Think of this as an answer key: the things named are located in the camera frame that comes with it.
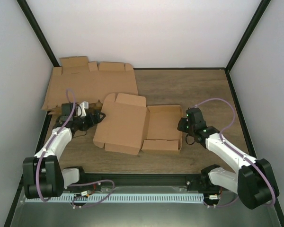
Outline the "brown cardboard box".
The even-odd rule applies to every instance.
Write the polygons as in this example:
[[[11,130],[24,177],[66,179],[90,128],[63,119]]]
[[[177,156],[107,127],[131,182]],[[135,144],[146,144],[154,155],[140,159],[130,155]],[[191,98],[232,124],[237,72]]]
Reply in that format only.
[[[93,143],[105,151],[138,155],[177,155],[182,133],[177,130],[183,117],[180,105],[146,105],[146,98],[124,93],[106,96]]]

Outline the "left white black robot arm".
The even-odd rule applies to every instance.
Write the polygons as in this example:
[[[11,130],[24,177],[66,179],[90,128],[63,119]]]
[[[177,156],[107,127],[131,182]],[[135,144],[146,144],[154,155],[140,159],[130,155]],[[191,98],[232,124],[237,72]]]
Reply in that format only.
[[[87,187],[82,167],[61,169],[59,160],[77,131],[88,131],[101,123],[106,115],[99,109],[90,110],[88,102],[64,103],[48,141],[33,156],[24,159],[23,186],[28,199],[48,201],[59,197],[70,185],[77,191]]]

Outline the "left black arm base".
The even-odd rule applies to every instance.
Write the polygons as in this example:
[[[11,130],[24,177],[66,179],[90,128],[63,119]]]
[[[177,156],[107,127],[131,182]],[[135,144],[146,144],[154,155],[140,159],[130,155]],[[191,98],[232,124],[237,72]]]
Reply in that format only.
[[[64,189],[70,189],[74,187],[85,187],[85,186],[91,186],[91,185],[100,185],[102,184],[102,180],[100,181],[94,181],[94,182],[85,182],[80,183],[80,173],[77,169],[66,171],[62,173],[63,176],[63,187]]]

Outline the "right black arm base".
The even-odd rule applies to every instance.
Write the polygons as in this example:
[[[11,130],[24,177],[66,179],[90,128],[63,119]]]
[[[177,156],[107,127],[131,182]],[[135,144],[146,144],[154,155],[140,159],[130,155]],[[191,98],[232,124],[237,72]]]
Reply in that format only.
[[[220,190],[220,186],[211,183],[209,173],[219,167],[219,165],[214,164],[202,169],[199,174],[187,175],[186,189],[188,191],[198,191],[200,193],[218,192]]]

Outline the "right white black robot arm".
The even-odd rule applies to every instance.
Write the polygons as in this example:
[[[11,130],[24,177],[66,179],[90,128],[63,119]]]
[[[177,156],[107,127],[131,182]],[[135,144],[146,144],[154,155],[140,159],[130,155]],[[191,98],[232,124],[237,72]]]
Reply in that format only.
[[[232,171],[211,165],[201,171],[201,186],[212,190],[221,186],[237,194],[249,209],[264,204],[274,204],[280,195],[271,164],[266,159],[256,159],[231,144],[219,130],[207,126],[201,110],[188,108],[177,126],[178,131],[193,137],[194,142],[219,156]]]

